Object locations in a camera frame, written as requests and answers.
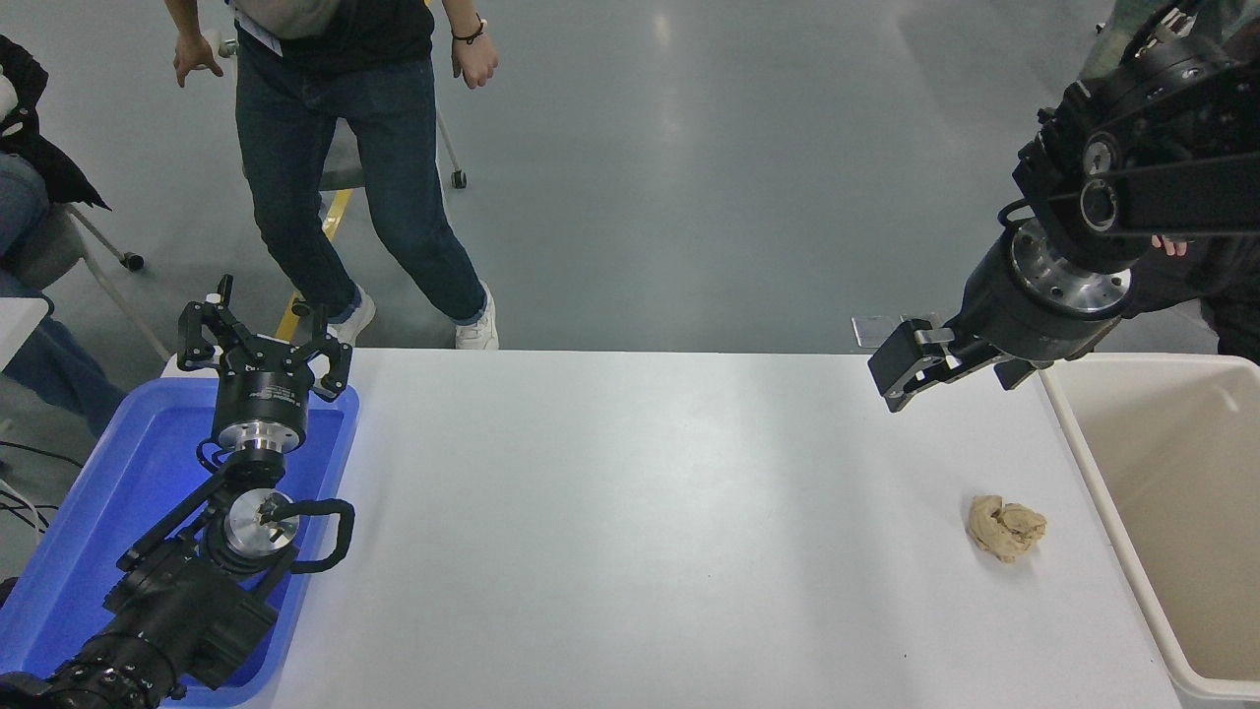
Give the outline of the person's left hand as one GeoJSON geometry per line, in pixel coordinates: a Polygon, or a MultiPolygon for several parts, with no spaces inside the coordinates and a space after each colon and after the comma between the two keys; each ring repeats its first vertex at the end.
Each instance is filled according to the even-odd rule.
{"type": "Polygon", "coordinates": [[[499,67],[498,49],[489,34],[472,37],[472,40],[454,39],[454,76],[461,78],[469,89],[485,87],[499,67]]]}

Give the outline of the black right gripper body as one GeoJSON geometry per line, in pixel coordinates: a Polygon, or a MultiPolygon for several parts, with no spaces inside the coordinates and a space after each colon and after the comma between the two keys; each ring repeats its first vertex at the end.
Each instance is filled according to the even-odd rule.
{"type": "Polygon", "coordinates": [[[1120,314],[1120,271],[1080,268],[1045,232],[1005,232],[973,269],[949,326],[1005,355],[1052,361],[1087,354],[1120,314]]]}

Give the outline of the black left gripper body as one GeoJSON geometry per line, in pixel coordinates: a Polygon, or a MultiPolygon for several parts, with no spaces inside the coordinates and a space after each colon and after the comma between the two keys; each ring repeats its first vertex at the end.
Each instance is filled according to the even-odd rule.
{"type": "Polygon", "coordinates": [[[314,383],[307,361],[289,343],[257,337],[224,345],[218,358],[215,427],[268,421],[304,427],[314,383]]]}

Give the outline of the person's right hand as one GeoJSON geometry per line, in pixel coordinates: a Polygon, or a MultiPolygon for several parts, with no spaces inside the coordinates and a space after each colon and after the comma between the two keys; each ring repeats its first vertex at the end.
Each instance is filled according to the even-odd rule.
{"type": "Polygon", "coordinates": [[[176,37],[173,59],[176,86],[184,89],[188,77],[197,71],[209,71],[218,78],[224,76],[220,63],[215,60],[215,50],[200,31],[181,31],[176,37]]]}

